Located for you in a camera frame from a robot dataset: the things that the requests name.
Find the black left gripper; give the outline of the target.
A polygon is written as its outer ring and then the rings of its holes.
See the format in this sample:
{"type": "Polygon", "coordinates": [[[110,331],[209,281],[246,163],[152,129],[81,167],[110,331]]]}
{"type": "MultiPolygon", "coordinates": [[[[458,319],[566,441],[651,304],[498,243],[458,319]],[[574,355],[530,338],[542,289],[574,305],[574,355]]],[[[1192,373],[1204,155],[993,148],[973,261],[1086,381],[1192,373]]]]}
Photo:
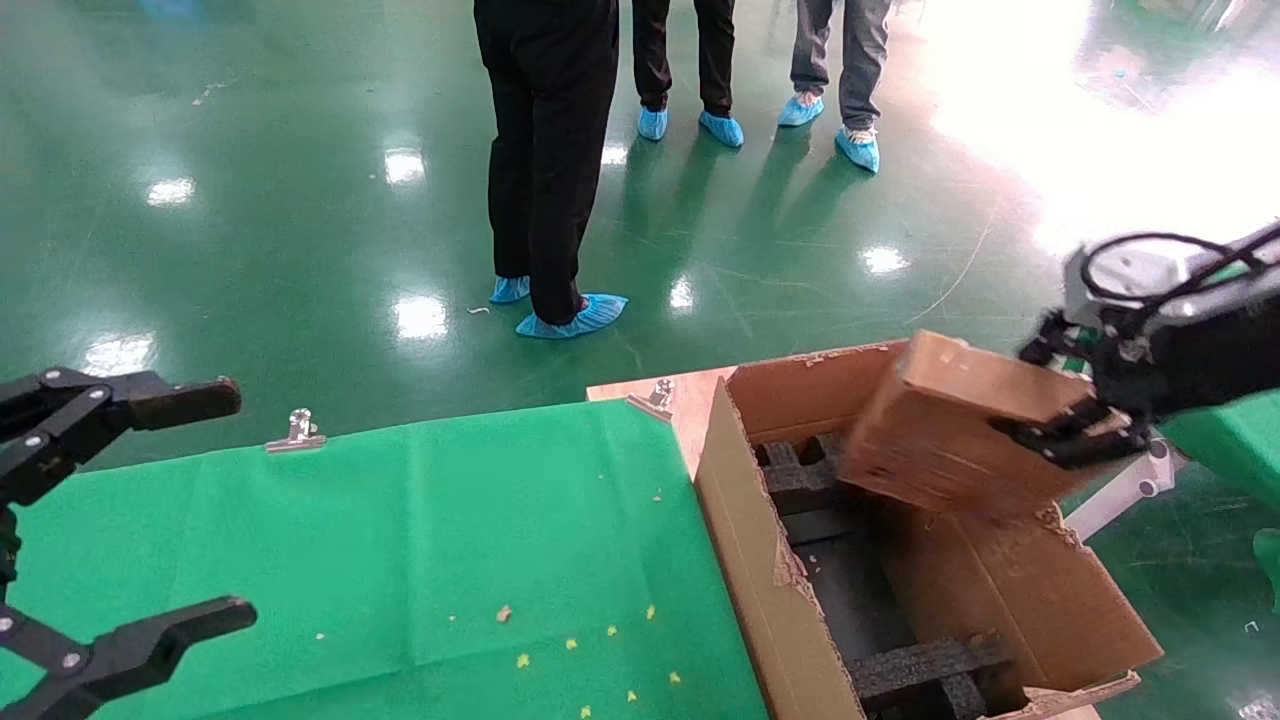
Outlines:
{"type": "MultiPolygon", "coordinates": [[[[99,377],[55,366],[3,384],[0,601],[18,578],[22,541],[10,503],[31,506],[129,430],[164,430],[232,416],[225,377],[174,386],[155,372],[99,377]]],[[[82,644],[3,605],[1,644],[45,674],[4,719],[88,719],[102,706],[168,683],[195,644],[251,628],[247,600],[224,596],[127,623],[82,644]]]]}

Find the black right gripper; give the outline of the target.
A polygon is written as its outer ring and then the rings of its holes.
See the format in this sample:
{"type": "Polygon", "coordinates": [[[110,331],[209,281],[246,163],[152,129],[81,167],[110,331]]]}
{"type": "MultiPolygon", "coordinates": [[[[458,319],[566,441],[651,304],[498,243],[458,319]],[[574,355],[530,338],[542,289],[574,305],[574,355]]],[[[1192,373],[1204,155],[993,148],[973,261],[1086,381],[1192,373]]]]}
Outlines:
{"type": "Polygon", "coordinates": [[[1066,470],[1148,454],[1147,421],[1219,407],[1279,383],[1275,290],[1085,292],[1085,324],[1051,310],[1020,347],[1034,366],[1092,368],[1093,400],[1036,424],[989,425],[1066,470]]]}

